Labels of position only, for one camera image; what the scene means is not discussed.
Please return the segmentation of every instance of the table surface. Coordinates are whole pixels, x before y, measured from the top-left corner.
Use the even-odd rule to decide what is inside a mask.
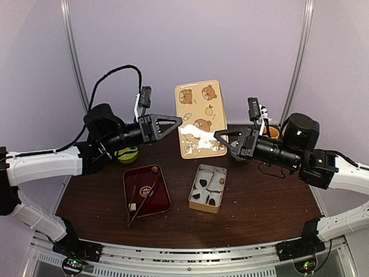
[[[161,166],[172,201],[169,211],[136,219],[126,226],[122,175],[128,169]],[[200,164],[225,167],[227,179],[220,211],[189,208],[189,194]],[[299,237],[307,220],[321,216],[310,188],[297,174],[279,179],[262,174],[256,160],[246,163],[229,154],[184,160],[178,133],[140,146],[130,165],[114,162],[102,172],[72,177],[57,215],[70,220],[80,238],[154,248],[214,248],[281,241]],[[263,167],[279,173],[278,167]]]

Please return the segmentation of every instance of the red tray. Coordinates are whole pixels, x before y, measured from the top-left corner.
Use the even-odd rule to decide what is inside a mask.
[[[152,171],[156,166],[159,170],[157,173]],[[157,178],[157,184],[153,192],[150,193],[151,187]],[[131,200],[134,183],[136,188],[133,199]],[[130,202],[136,203],[136,209],[141,205],[147,193],[150,193],[149,198],[141,207],[137,217],[160,214],[166,212],[171,208],[171,199],[169,197],[167,185],[165,184],[163,172],[161,167],[154,164],[152,166],[140,167],[137,169],[127,170],[123,173],[123,188],[125,191],[126,211],[128,212],[128,205]]]

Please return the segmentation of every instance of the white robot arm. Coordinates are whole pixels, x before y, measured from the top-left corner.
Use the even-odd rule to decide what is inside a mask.
[[[256,98],[248,99],[249,117],[261,117]],[[337,151],[314,149],[319,137],[319,123],[304,114],[294,113],[281,127],[283,136],[275,140],[260,136],[258,126],[216,131],[215,138],[242,159],[256,159],[268,165],[298,172],[298,178],[321,189],[348,189],[369,194],[369,166],[355,163]],[[236,146],[228,141],[237,137]],[[300,239],[277,244],[281,261],[308,256],[325,250],[324,242],[369,227],[369,202],[329,218],[308,221]]]
[[[369,194],[369,167],[358,164],[358,167],[344,158],[336,157],[338,172],[330,181],[330,189],[347,189]],[[369,227],[369,202],[342,214],[321,218],[318,222],[318,238],[328,241],[343,234]]]
[[[160,122],[172,122],[166,130]],[[17,153],[0,147],[0,215],[16,218],[45,234],[57,252],[67,257],[98,261],[101,245],[80,241],[71,223],[43,210],[18,189],[27,181],[61,175],[96,174],[116,157],[115,152],[161,140],[181,125],[182,119],[166,115],[145,115],[126,124],[108,104],[100,104],[84,117],[88,141],[60,149]]]

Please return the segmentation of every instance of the orange cup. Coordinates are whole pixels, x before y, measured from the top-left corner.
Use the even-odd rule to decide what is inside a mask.
[[[269,127],[269,131],[270,131],[270,136],[272,137],[272,139],[279,138],[279,131],[276,128]],[[264,126],[263,136],[266,136],[266,126]]]

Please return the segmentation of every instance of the open tin box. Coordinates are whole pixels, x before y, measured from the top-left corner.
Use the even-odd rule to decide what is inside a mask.
[[[130,210],[134,214],[148,195],[136,218],[160,214],[168,211],[171,207],[163,172],[161,167],[156,164],[125,171],[123,173],[123,188],[127,213]]]
[[[189,197],[189,207],[204,212],[219,212],[227,169],[201,164]]]

